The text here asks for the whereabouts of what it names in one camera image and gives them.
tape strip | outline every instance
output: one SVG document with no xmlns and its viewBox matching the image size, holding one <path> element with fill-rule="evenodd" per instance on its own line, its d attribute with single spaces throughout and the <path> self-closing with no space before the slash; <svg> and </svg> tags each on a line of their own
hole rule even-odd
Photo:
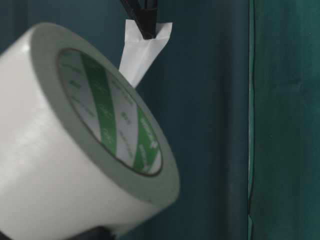
<svg viewBox="0 0 320 240">
<path fill-rule="evenodd" d="M 168 43 L 172 23 L 157 23 L 156 38 L 145 40 L 134 20 L 126 20 L 125 37 L 119 71 L 135 88 L 156 57 Z"/>
</svg>

